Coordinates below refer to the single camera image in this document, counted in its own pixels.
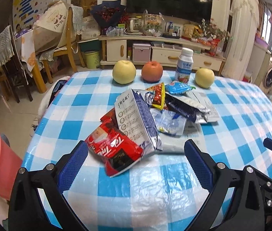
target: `yellow-green bin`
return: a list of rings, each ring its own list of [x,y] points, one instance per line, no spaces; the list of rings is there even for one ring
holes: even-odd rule
[[[82,52],[88,69],[96,69],[100,65],[100,55],[98,51]]]

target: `bottle label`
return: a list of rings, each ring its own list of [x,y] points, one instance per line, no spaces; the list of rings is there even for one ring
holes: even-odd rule
[[[178,59],[177,69],[175,72],[175,80],[183,83],[188,83],[189,76],[192,71],[193,63],[182,61],[180,58]]]

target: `bottle cap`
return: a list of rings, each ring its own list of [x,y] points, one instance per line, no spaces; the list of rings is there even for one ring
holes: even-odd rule
[[[181,55],[193,56],[193,50],[188,48],[182,48]]]

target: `floor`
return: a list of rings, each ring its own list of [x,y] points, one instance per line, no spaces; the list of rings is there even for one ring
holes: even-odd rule
[[[77,67],[79,72],[89,70],[87,68],[82,68],[81,66]],[[65,68],[56,73],[53,80],[55,82],[61,77],[67,75],[71,76],[72,74],[72,68]],[[52,87],[52,84],[46,83],[46,87],[49,90]],[[23,158],[31,140],[31,124],[37,116],[40,102],[46,92],[40,94],[35,86],[32,87],[32,102],[29,101],[24,88],[19,88],[17,93],[20,98],[20,103],[17,103],[13,97],[10,97],[7,105],[0,95],[0,133],[3,133],[8,137],[13,151]]]

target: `silver bolt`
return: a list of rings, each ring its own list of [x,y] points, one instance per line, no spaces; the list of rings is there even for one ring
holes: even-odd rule
[[[54,164],[50,163],[46,165],[47,170],[52,170],[54,168]]]
[[[25,173],[25,168],[24,168],[24,167],[21,167],[21,168],[18,170],[18,172],[19,172],[20,174]]]
[[[247,167],[246,170],[247,170],[248,173],[252,173],[254,171],[251,167]]]
[[[219,162],[219,163],[217,163],[217,167],[220,168],[220,169],[224,169],[226,166],[225,166],[224,163]]]

